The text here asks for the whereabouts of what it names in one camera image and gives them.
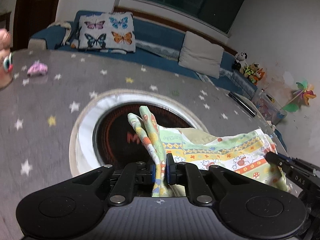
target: beige pillow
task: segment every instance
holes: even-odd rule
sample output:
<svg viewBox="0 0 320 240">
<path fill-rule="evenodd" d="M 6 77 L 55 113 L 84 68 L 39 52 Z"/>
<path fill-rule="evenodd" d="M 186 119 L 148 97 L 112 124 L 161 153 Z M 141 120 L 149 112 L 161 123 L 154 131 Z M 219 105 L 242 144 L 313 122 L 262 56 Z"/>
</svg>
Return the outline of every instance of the beige pillow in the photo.
<svg viewBox="0 0 320 240">
<path fill-rule="evenodd" d="M 219 78 L 223 51 L 223 47 L 187 31 L 180 51 L 179 65 Z"/>
</svg>

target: butterfly pillow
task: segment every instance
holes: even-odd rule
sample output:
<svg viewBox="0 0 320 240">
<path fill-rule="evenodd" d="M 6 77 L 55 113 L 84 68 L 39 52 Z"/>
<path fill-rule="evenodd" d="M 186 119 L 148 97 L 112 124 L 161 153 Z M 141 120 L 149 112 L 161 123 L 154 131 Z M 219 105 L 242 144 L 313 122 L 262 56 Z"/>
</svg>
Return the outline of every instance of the butterfly pillow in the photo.
<svg viewBox="0 0 320 240">
<path fill-rule="evenodd" d="M 106 46 L 109 49 L 123 49 L 127 52 L 136 51 L 133 18 L 131 12 L 109 13 L 107 16 Z"/>
<path fill-rule="evenodd" d="M 108 28 L 105 13 L 82 15 L 79 20 L 79 49 L 106 49 Z"/>
</svg>

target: star-patterned tablecloth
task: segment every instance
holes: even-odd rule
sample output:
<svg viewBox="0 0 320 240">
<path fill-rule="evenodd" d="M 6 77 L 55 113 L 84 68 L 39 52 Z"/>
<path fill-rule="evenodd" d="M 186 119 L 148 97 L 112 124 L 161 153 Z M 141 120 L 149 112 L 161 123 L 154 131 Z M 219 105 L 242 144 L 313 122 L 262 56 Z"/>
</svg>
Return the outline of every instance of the star-patterned tablecloth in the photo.
<svg viewBox="0 0 320 240">
<path fill-rule="evenodd" d="M 48 74 L 27 77 L 36 61 Z M 215 136 L 261 127 L 284 153 L 258 114 L 250 117 L 228 91 L 210 83 L 136 63 L 86 53 L 20 50 L 12 83 L 0 91 L 0 239 L 22 237 L 15 208 L 26 195 L 71 178 L 70 133 L 80 111 L 107 90 L 124 88 L 169 96 L 189 108 Z"/>
</svg>

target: plastic storage box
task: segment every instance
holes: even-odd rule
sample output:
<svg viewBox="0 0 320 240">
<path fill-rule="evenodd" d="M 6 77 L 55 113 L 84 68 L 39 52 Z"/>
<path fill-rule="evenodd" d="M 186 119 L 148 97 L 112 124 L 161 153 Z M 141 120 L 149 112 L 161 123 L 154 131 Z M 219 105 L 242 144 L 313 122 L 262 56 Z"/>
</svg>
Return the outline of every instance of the plastic storage box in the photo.
<svg viewBox="0 0 320 240">
<path fill-rule="evenodd" d="M 287 112 L 281 109 L 281 106 L 276 101 L 272 102 L 266 93 L 260 89 L 255 92 L 251 101 L 264 119 L 271 121 L 274 125 L 287 116 Z"/>
</svg>

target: blue sofa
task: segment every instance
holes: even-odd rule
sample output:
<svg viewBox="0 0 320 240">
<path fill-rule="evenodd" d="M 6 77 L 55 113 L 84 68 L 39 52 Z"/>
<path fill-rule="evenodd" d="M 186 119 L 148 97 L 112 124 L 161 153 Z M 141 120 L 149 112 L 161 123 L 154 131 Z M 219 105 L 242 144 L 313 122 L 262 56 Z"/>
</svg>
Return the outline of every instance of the blue sofa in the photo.
<svg viewBox="0 0 320 240">
<path fill-rule="evenodd" d="M 69 22 L 72 26 L 71 36 L 69 42 L 71 42 L 76 36 L 76 30 L 79 25 L 79 19 L 81 15 L 92 15 L 101 14 L 101 12 L 95 11 L 78 11 L 73 22 Z M 148 41 L 151 43 L 166 46 L 172 49 L 181 50 L 185 34 L 172 28 L 167 28 L 162 25 L 157 25 L 149 21 L 144 21 L 141 19 L 133 19 L 134 24 L 134 34 L 137 40 Z M 61 42 L 65 36 L 65 29 L 60 26 L 52 26 L 47 29 L 41 30 L 35 33 L 30 39 L 40 39 L 44 40 L 47 49 L 57 49 L 64 51 L 74 51 L 78 52 L 78 49 L 71 48 L 70 45 L 61 46 Z M 147 65 L 150 67 L 155 67 L 158 69 L 170 71 L 180 75 L 188 76 L 194 79 L 200 79 L 195 71 L 181 67 L 178 62 L 169 60 L 153 53 L 145 51 L 140 48 L 136 48 L 135 53 L 127 53 L 126 55 L 118 53 L 101 53 L 99 51 L 82 51 L 103 57 L 112 57 L 116 59 L 121 59 L 125 61 L 136 62 L 139 64 Z M 240 87 L 236 86 L 231 80 L 232 75 L 232 64 L 234 62 L 234 57 L 228 52 L 223 52 L 223 57 L 221 61 L 221 68 L 230 73 L 227 77 L 226 75 L 220 75 L 219 79 L 209 77 L 210 80 L 218 87 L 224 88 L 226 90 L 233 91 L 240 95 L 243 91 Z"/>
</svg>

